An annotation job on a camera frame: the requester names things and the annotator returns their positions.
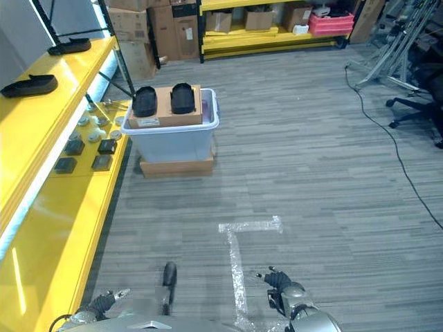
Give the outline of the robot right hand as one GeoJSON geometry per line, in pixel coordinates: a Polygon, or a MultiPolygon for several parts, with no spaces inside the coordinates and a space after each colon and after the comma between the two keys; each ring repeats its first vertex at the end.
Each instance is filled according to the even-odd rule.
{"type": "Polygon", "coordinates": [[[269,273],[267,274],[257,272],[255,276],[279,291],[283,291],[292,285],[293,282],[290,277],[275,266],[269,266],[268,270],[269,273]]]}

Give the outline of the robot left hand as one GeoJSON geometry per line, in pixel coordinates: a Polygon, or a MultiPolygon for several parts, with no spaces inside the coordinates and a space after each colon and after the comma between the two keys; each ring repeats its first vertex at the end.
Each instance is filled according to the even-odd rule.
{"type": "Polygon", "coordinates": [[[91,311],[95,318],[100,320],[105,320],[105,313],[119,300],[127,296],[130,292],[129,288],[117,290],[113,292],[108,290],[106,293],[99,295],[97,298],[92,300],[87,306],[87,310],[91,311]]]}

